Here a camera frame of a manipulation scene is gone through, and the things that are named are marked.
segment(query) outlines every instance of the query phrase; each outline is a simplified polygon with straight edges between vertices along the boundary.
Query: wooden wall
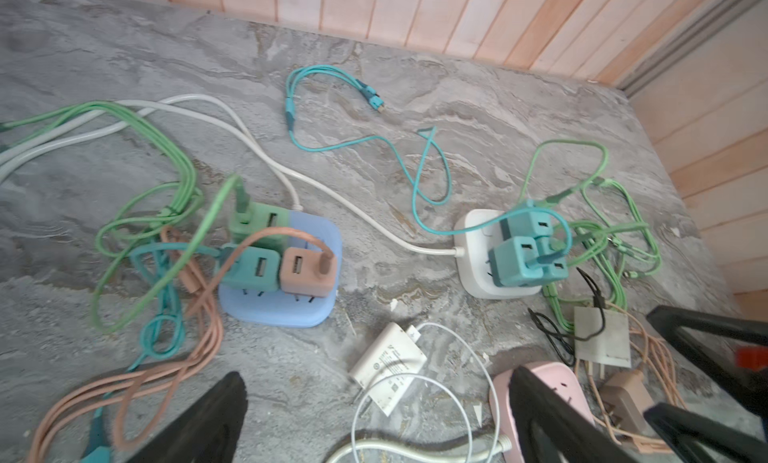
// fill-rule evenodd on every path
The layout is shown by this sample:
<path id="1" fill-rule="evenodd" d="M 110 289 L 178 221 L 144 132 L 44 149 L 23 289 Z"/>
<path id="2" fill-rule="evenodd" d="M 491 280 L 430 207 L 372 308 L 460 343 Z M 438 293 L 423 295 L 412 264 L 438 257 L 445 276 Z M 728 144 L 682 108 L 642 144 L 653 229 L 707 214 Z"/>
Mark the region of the wooden wall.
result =
<path id="1" fill-rule="evenodd" d="M 631 103 L 736 299 L 768 320 L 768 0 Z"/>
<path id="2" fill-rule="evenodd" d="M 162 0 L 618 85 L 712 0 Z"/>

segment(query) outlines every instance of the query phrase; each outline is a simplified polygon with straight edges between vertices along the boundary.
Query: socket hole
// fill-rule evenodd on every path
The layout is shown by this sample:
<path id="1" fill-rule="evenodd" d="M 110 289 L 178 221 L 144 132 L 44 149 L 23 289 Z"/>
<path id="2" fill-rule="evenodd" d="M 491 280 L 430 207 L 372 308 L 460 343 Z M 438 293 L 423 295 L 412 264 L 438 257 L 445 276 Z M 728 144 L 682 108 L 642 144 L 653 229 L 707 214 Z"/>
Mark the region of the socket hole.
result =
<path id="1" fill-rule="evenodd" d="M 258 263 L 256 263 L 256 276 L 264 276 L 264 269 L 266 269 L 266 258 L 259 258 Z"/>

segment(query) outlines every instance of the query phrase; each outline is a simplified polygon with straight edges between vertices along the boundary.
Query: usb port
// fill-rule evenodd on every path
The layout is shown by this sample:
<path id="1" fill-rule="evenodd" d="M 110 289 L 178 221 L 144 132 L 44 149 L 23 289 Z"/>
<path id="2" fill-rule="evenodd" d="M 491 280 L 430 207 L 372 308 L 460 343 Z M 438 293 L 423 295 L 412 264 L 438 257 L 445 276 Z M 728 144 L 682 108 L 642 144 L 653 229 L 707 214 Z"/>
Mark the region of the usb port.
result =
<path id="1" fill-rule="evenodd" d="M 301 260 L 302 260 L 302 257 L 296 257 L 296 259 L 293 260 L 294 273 L 301 273 Z"/>
<path id="2" fill-rule="evenodd" d="M 256 276 L 264 276 L 264 270 L 266 269 L 266 258 L 259 258 L 256 263 Z"/>

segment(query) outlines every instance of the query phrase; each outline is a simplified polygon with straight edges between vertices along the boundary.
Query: white power cord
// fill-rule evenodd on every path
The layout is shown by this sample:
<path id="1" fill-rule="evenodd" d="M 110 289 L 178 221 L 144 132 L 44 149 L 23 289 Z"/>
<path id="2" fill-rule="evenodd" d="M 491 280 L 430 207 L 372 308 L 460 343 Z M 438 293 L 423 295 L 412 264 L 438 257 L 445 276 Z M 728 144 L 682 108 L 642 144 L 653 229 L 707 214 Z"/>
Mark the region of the white power cord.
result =
<path id="1" fill-rule="evenodd" d="M 396 443 L 394 441 L 387 441 L 387 440 L 365 439 L 360 442 L 356 442 L 356 447 L 358 450 L 387 451 L 389 453 L 394 453 L 396 455 L 404 456 L 412 460 L 421 461 L 422 463 L 465 463 L 466 462 L 466 457 L 464 456 L 445 455 L 445 452 L 443 451 L 436 452 L 436 451 L 417 450 L 409 446 L 403 445 L 402 443 Z M 498 455 L 499 453 L 503 453 L 511 449 L 512 449 L 512 442 L 509 440 L 509 437 L 507 437 L 506 435 L 501 435 L 498 437 L 498 444 L 495 446 L 495 449 L 493 450 L 493 454 Z M 479 463 L 480 461 L 485 460 L 485 458 L 488 457 L 489 451 L 490 450 L 485 450 L 485 451 L 480 451 L 478 453 L 475 453 L 474 455 L 472 455 L 472 459 L 470 461 L 472 463 Z M 326 460 L 326 463 L 339 463 L 339 461 L 344 456 L 347 456 L 349 453 L 352 453 L 351 443 L 348 443 L 343 447 L 341 447 L 340 449 L 334 451 L 333 455 L 331 455 L 331 457 Z"/>
<path id="2" fill-rule="evenodd" d="M 430 323 L 430 322 L 421 323 L 421 324 L 417 325 L 415 328 L 413 328 L 413 327 L 409 328 L 408 331 L 406 331 L 406 333 L 411 336 L 411 339 L 416 341 L 420 337 L 421 329 L 424 328 L 425 326 L 435 326 L 437 328 L 446 330 L 448 333 L 450 333 L 451 335 L 455 336 L 456 339 L 459 342 L 461 342 L 466 347 L 466 349 L 469 350 L 470 353 L 472 353 L 472 357 L 475 359 L 475 362 L 477 362 L 478 365 L 480 366 L 480 369 L 482 370 L 483 374 L 485 375 L 485 378 L 488 380 L 488 384 L 490 385 L 491 395 L 493 396 L 493 404 L 494 404 L 495 414 L 496 415 L 500 415 L 501 413 L 499 412 L 498 395 L 496 393 L 496 388 L 493 385 L 493 380 L 491 379 L 491 375 L 488 374 L 488 370 L 485 369 L 485 366 L 483 365 L 482 360 L 477 356 L 477 353 L 475 353 L 475 350 L 472 349 L 472 346 L 470 346 L 469 343 L 467 343 L 464 340 L 464 338 L 459 336 L 452 329 L 448 328 L 447 326 L 440 325 L 439 323 Z M 494 455 L 497 455 L 498 453 L 500 453 L 502 451 L 508 451 L 512 447 L 512 443 L 510 443 L 510 447 L 509 448 L 505 448 L 504 445 L 501 445 L 501 446 L 499 445 L 499 433 L 500 433 L 502 428 L 499 425 L 498 421 L 496 421 L 495 428 L 494 428 L 494 434 L 493 434 L 493 443 L 492 443 L 491 449 L 488 450 L 488 451 L 485 451 L 483 453 L 480 453 L 478 455 L 473 455 L 472 454 L 472 427 L 469 425 L 469 418 L 467 418 L 467 413 L 464 410 L 464 408 L 462 407 L 461 403 L 458 401 L 458 398 L 456 398 L 456 395 L 454 395 L 453 392 L 451 390 L 449 390 L 443 383 L 441 383 L 441 382 L 439 382 L 439 381 L 437 381 L 435 379 L 429 378 L 428 376 L 420 375 L 418 373 L 395 373 L 394 375 L 389 375 L 389 376 L 386 376 L 386 377 L 380 379 L 379 381 L 377 381 L 376 383 L 371 385 L 366 390 L 366 392 L 362 395 L 362 398 L 360 398 L 360 403 L 358 403 L 358 405 L 357 405 L 357 410 L 355 411 L 355 416 L 352 419 L 352 429 L 350 430 L 350 449 L 349 449 L 349 451 L 344 452 L 342 455 L 338 455 L 337 456 L 337 454 L 341 450 L 343 450 L 343 449 L 339 449 L 339 451 L 334 453 L 331 456 L 331 459 L 329 459 L 326 463 L 334 463 L 336 460 L 338 460 L 338 458 L 340 458 L 343 455 L 346 455 L 346 453 L 349 453 L 349 452 L 351 452 L 352 456 L 355 458 L 355 463 L 360 463 L 360 459 L 358 458 L 357 452 L 358 452 L 359 449 L 364 449 L 365 447 L 358 446 L 358 444 L 356 442 L 356 439 L 355 439 L 355 430 L 357 428 L 357 420 L 360 417 L 360 410 L 362 410 L 362 405 L 366 402 L 366 400 L 368 399 L 371 391 L 373 391 L 373 389 L 376 386 L 380 385 L 384 381 L 389 381 L 389 379 L 400 378 L 402 376 L 413 377 L 415 379 L 420 379 L 420 380 L 432 383 L 432 384 L 438 386 L 442 391 L 445 391 L 448 394 L 448 396 L 450 396 L 451 399 L 456 403 L 456 406 L 458 406 L 458 410 L 460 410 L 460 412 L 462 413 L 462 417 L 464 418 L 464 421 L 465 421 L 465 423 L 467 425 L 468 449 L 467 449 L 466 459 L 464 460 L 465 463 L 471 463 L 473 461 L 482 461 L 483 459 L 485 459 L 485 463 L 491 463 L 491 459 L 493 459 Z M 403 448 L 401 445 L 397 445 L 397 444 L 393 444 L 393 445 L 395 447 L 397 447 L 398 449 Z M 389 450 L 389 449 L 379 448 L 379 447 L 375 447 L 375 446 L 372 446 L 370 448 Z M 421 458 L 411 457 L 410 455 L 405 455 L 405 456 L 408 456 L 409 458 L 417 459 L 419 461 L 427 461 L 427 460 L 424 460 L 424 459 L 421 459 Z M 440 461 L 443 461 L 443 460 L 440 460 L 440 461 L 438 461 L 438 460 L 429 460 L 429 461 L 436 461 L 437 463 L 439 463 Z"/>
<path id="3" fill-rule="evenodd" d="M 202 101 L 207 101 L 209 103 L 213 103 L 217 105 L 218 107 L 222 108 L 227 114 L 229 114 L 230 117 L 232 117 L 232 119 L 235 121 L 235 123 L 240 129 L 238 130 L 237 128 L 230 125 L 229 123 L 219 120 L 218 118 L 215 118 L 213 116 L 208 116 L 201 112 L 187 110 L 187 109 L 179 108 L 176 106 L 171 106 L 169 104 L 169 103 L 179 103 L 181 101 L 188 101 L 188 100 L 202 100 Z M 314 186 L 316 189 L 319 189 L 320 191 L 324 192 L 328 196 L 331 196 L 331 198 L 340 202 L 343 206 L 346 206 L 347 208 L 349 208 L 352 212 L 354 212 L 360 218 L 364 219 L 371 226 L 378 229 L 379 232 L 383 234 L 385 237 L 387 237 L 390 241 L 396 243 L 397 245 L 399 245 L 400 247 L 403 247 L 404 249 L 408 249 L 409 251 L 413 251 L 414 253 L 421 253 L 421 254 L 432 255 L 432 256 L 461 257 L 464 254 L 464 248 L 460 248 L 460 247 L 455 247 L 450 249 L 434 249 L 434 248 L 418 247 L 417 245 L 408 243 L 407 241 L 399 238 L 394 233 L 390 232 L 389 229 L 382 226 L 375 219 L 368 216 L 360 208 L 352 204 L 349 200 L 345 199 L 339 193 L 330 189 L 328 186 L 325 186 L 321 182 L 313 180 L 312 178 L 300 172 L 291 170 L 287 166 L 283 166 L 277 161 L 274 161 L 272 158 L 269 157 L 269 155 L 267 155 L 264 152 L 261 146 L 259 146 L 258 142 L 250 134 L 250 132 L 248 132 L 247 128 L 243 124 L 243 121 L 237 116 L 234 110 L 232 110 L 230 107 L 226 105 L 226 103 L 219 100 L 218 98 L 215 98 L 213 96 L 207 96 L 204 94 L 191 93 L 191 94 L 172 96 L 170 98 L 161 100 L 160 102 L 144 101 L 144 100 L 120 100 L 120 101 L 116 101 L 116 103 L 122 104 L 124 106 L 143 107 L 143 110 L 140 110 L 138 112 L 141 116 L 146 116 L 149 113 L 153 112 L 154 110 L 164 110 L 168 112 L 175 112 L 182 116 L 188 116 L 196 120 L 208 122 L 210 124 L 218 126 L 219 128 L 222 128 L 232 133 L 236 138 L 244 142 L 262 161 L 264 161 L 270 167 L 270 169 L 272 169 L 275 172 L 276 175 L 278 175 L 278 178 L 280 178 L 280 181 L 282 181 L 283 184 L 286 185 L 286 188 L 288 188 L 289 192 L 291 193 L 294 209 L 296 209 L 297 207 L 301 208 L 299 204 L 299 197 L 296 194 L 296 190 L 293 189 L 293 186 L 291 185 L 291 183 L 283 175 L 291 176 L 296 180 L 300 180 L 307 184 L 310 184 L 311 186 Z M 69 136 L 61 140 L 52 141 L 54 138 L 61 136 L 62 134 L 68 131 L 71 131 L 78 126 L 81 126 L 98 116 L 101 116 L 101 114 L 103 114 L 103 111 L 100 111 L 100 110 L 87 112 L 82 116 L 74 118 L 73 120 L 62 124 L 61 126 L 58 126 L 57 128 L 49 132 L 46 132 L 43 135 L 32 138 L 29 141 L 26 141 L 22 144 L 19 144 L 17 146 L 14 146 L 6 150 L 5 152 L 0 153 L 0 164 L 2 164 L 2 166 L 0 166 L 0 183 L 2 183 L 2 181 L 5 180 L 5 178 L 7 178 L 8 175 L 11 174 L 14 170 L 16 170 L 19 166 L 21 166 L 25 162 L 30 161 L 31 159 L 37 156 L 45 154 L 48 151 L 53 151 L 58 148 L 70 146 L 77 142 L 90 141 L 95 138 L 106 136 L 113 132 L 120 131 L 127 126 L 125 123 L 119 122 L 110 126 L 106 126 L 105 128 L 101 128 L 100 130 L 86 132 L 80 135 Z"/>

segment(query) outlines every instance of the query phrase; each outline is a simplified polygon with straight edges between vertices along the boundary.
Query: white cable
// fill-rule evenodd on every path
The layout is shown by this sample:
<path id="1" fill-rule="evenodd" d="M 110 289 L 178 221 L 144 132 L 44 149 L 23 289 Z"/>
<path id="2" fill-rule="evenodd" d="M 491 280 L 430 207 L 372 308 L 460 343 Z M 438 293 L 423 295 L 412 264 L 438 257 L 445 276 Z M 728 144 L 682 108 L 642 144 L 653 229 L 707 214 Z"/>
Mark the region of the white cable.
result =
<path id="1" fill-rule="evenodd" d="M 230 114 L 233 119 L 235 119 L 235 122 L 238 123 L 238 126 L 242 123 L 240 118 L 236 116 L 236 113 L 229 108 L 223 101 L 218 100 L 217 98 L 214 98 L 213 96 L 207 96 L 203 94 L 187 94 L 187 95 L 179 95 L 179 96 L 172 96 L 171 98 L 167 98 L 165 100 L 162 100 L 163 102 L 168 100 L 174 100 L 174 102 L 178 102 L 181 100 L 204 100 L 208 101 L 210 103 L 214 103 L 217 106 L 223 108 L 228 114 Z M 203 114 L 201 112 L 191 111 L 184 108 L 178 108 L 176 106 L 171 106 L 170 104 L 166 103 L 157 103 L 154 101 L 144 101 L 144 100 L 120 100 L 116 101 L 115 103 L 122 104 L 124 106 L 143 106 L 145 110 L 140 111 L 139 113 L 144 115 L 148 113 L 142 113 L 143 111 L 152 109 L 152 110 L 165 110 L 168 112 L 175 112 L 177 114 L 188 116 L 191 118 L 194 118 L 196 120 L 208 122 L 210 124 L 213 124 L 215 126 L 218 126 L 219 128 L 222 128 L 233 135 L 235 135 L 236 138 L 244 142 L 254 153 L 264 162 L 267 163 L 267 165 L 270 166 L 270 168 L 276 170 L 277 172 L 282 172 L 284 175 L 292 176 L 296 180 L 303 181 L 307 184 L 310 184 L 311 186 L 314 186 L 316 189 L 319 189 L 320 191 L 323 191 L 328 196 L 331 196 L 331 198 L 335 199 L 336 201 L 340 202 L 343 206 L 346 206 L 349 210 L 354 212 L 357 216 L 364 219 L 366 222 L 368 222 L 371 226 L 378 229 L 381 234 L 383 234 L 385 237 L 387 237 L 392 242 L 398 244 L 400 247 L 403 247 L 405 249 L 408 249 L 410 251 L 413 251 L 414 253 L 421 253 L 425 255 L 432 255 L 432 256 L 450 256 L 450 257 L 462 257 L 464 255 L 464 248 L 461 247 L 455 247 L 450 249 L 434 249 L 434 248 L 425 248 L 425 247 L 418 247 L 417 245 L 413 245 L 411 243 L 408 243 L 407 241 L 399 238 L 394 233 L 390 232 L 389 229 L 382 226 L 379 222 L 377 222 L 375 219 L 371 218 L 367 214 L 365 214 L 360 208 L 352 204 L 347 199 L 343 198 L 339 193 L 333 191 L 328 186 L 323 185 L 321 182 L 318 182 L 316 180 L 313 180 L 312 178 L 309 178 L 308 176 L 303 175 L 300 172 L 291 170 L 290 168 L 281 165 L 277 161 L 272 160 L 272 158 L 267 155 L 264 150 L 262 150 L 261 146 L 259 146 L 258 142 L 251 136 L 248 137 L 243 131 L 237 130 L 235 127 L 230 125 L 227 122 L 223 122 L 222 120 L 219 120 L 218 118 L 208 116 L 206 114 Z M 14 146 L 13 148 L 9 149 L 8 151 L 15 150 L 13 152 L 14 155 L 18 155 L 15 158 L 18 158 L 16 160 L 10 160 L 6 163 L 5 166 L 3 165 L 0 167 L 0 182 L 2 182 L 11 172 L 13 172 L 16 168 L 24 164 L 25 162 L 31 160 L 32 158 L 39 156 L 41 154 L 44 154 L 47 151 L 55 150 L 59 147 L 69 146 L 70 144 L 75 144 L 76 142 L 82 142 L 87 140 L 92 140 L 94 138 L 98 138 L 101 136 L 105 136 L 107 134 L 111 134 L 112 132 L 120 131 L 121 129 L 125 128 L 125 125 L 123 123 L 117 123 L 115 125 L 107 126 L 106 128 L 102 128 L 101 130 L 91 131 L 89 133 L 85 133 L 83 135 L 77 135 L 77 136 L 70 136 L 69 138 L 64 138 L 63 140 L 56 140 L 53 142 L 48 143 L 48 145 L 45 145 L 44 147 L 40 148 L 39 151 L 31 153 L 28 157 L 24 158 L 22 154 L 19 154 L 22 149 L 24 150 L 30 150 L 34 146 L 42 144 L 42 142 L 50 141 L 53 137 L 60 136 L 64 132 L 70 131 L 71 129 L 80 126 L 82 124 L 85 124 L 86 122 L 92 120 L 96 116 L 99 116 L 101 112 L 98 112 L 97 115 L 91 116 L 91 113 L 88 112 L 84 114 L 83 116 L 80 116 L 78 118 L 75 118 L 72 121 L 64 123 L 62 126 L 67 126 L 67 129 L 63 131 L 57 131 L 59 128 L 56 128 L 55 130 L 52 130 L 51 132 L 48 132 L 44 135 L 38 136 L 37 138 L 33 138 L 30 141 L 24 142 L 20 145 Z M 0 163 L 6 161 L 8 158 L 6 157 L 5 153 L 0 153 Z"/>
<path id="2" fill-rule="evenodd" d="M 464 461 L 466 461 L 465 457 L 463 456 L 445 455 L 444 454 L 445 452 L 438 453 L 436 451 L 417 450 L 407 445 L 404 445 L 402 443 L 397 443 L 395 441 L 388 441 L 388 440 L 365 439 L 360 442 L 356 442 L 356 446 L 358 451 L 359 450 L 387 451 L 389 453 L 394 453 L 396 455 L 404 456 L 412 460 L 421 461 L 422 463 L 463 463 Z M 452 449 L 452 451 L 456 451 L 457 449 L 460 449 L 460 448 L 461 447 L 454 448 Z M 512 449 L 512 442 L 509 440 L 509 438 L 506 435 L 501 435 L 498 437 L 498 444 L 494 449 L 494 455 L 498 455 L 499 453 L 503 453 L 511 449 Z M 475 453 L 474 455 L 472 455 L 472 459 L 470 461 L 472 463 L 479 463 L 480 461 L 488 457 L 489 451 L 490 450 L 484 450 L 484 451 L 480 451 L 479 453 Z M 352 453 L 351 443 L 347 443 L 340 449 L 336 450 L 333 453 L 333 455 L 331 455 L 331 457 L 326 460 L 326 463 L 339 463 L 339 461 L 349 453 Z"/>
<path id="3" fill-rule="evenodd" d="M 357 429 L 357 419 L 360 417 L 360 410 L 362 409 L 362 404 L 366 402 L 366 399 L 370 395 L 371 391 L 373 389 L 380 385 L 381 383 L 385 381 L 389 381 L 390 379 L 394 378 L 400 378 L 401 376 L 410 376 L 411 378 L 420 379 L 423 381 L 427 381 L 428 383 L 432 383 L 433 385 L 438 386 L 442 391 L 445 391 L 448 396 L 451 397 L 454 403 L 456 403 L 456 406 L 458 407 L 458 410 L 462 413 L 462 418 L 464 418 L 464 422 L 467 426 L 467 457 L 464 460 L 465 463 L 471 463 L 472 461 L 472 427 L 469 424 L 469 418 L 467 417 L 467 412 L 464 411 L 464 408 L 462 407 L 461 402 L 456 398 L 456 395 L 453 394 L 453 391 L 446 388 L 446 386 L 441 383 L 440 381 L 437 381 L 435 379 L 431 379 L 428 376 L 420 375 L 419 373 L 395 373 L 394 375 L 385 376 L 384 378 L 380 379 L 376 383 L 370 386 L 366 390 L 365 393 L 363 393 L 362 398 L 360 398 L 360 403 L 357 405 L 357 410 L 355 410 L 355 417 L 352 419 L 352 429 L 350 430 L 350 449 L 352 452 L 352 456 L 355 457 L 355 463 L 360 463 L 360 459 L 357 456 L 357 443 L 355 441 L 355 430 Z M 496 447 L 496 441 L 494 441 L 493 449 Z M 488 459 L 493 458 L 493 454 L 488 456 Z"/>
<path id="4" fill-rule="evenodd" d="M 502 427 L 498 423 L 501 420 L 501 416 L 500 416 L 501 413 L 499 412 L 499 407 L 498 407 L 498 395 L 496 394 L 496 387 L 493 385 L 493 380 L 491 379 L 491 375 L 488 374 L 488 370 L 485 369 L 485 366 L 483 365 L 482 360 L 480 359 L 479 356 L 477 356 L 477 353 L 475 353 L 475 350 L 472 349 L 472 346 L 470 346 L 469 343 L 464 341 L 464 338 L 459 336 L 455 331 L 453 331 L 449 327 L 443 326 L 443 325 L 441 325 L 439 323 L 430 323 L 430 322 L 425 322 L 425 323 L 421 323 L 421 324 L 417 325 L 416 326 L 416 330 L 420 332 L 422 330 L 422 328 L 424 328 L 425 326 L 436 326 L 437 328 L 444 329 L 448 333 L 451 333 L 452 335 L 454 335 L 456 337 L 456 339 L 458 341 L 460 341 L 466 347 L 466 349 L 469 350 L 469 352 L 475 358 L 475 362 L 478 362 L 478 365 L 480 366 L 480 369 L 482 370 L 483 374 L 485 375 L 485 379 L 488 380 L 488 384 L 491 386 L 491 395 L 493 395 L 494 409 L 496 410 L 496 415 L 499 415 L 499 418 L 496 420 L 496 428 L 495 428 L 495 430 L 493 432 L 494 444 L 491 447 L 491 453 L 488 455 L 488 459 L 485 460 L 486 463 L 491 463 L 491 459 L 494 456 L 493 450 L 495 449 L 495 446 L 496 446 L 495 442 L 498 441 L 498 434 L 502 430 Z"/>

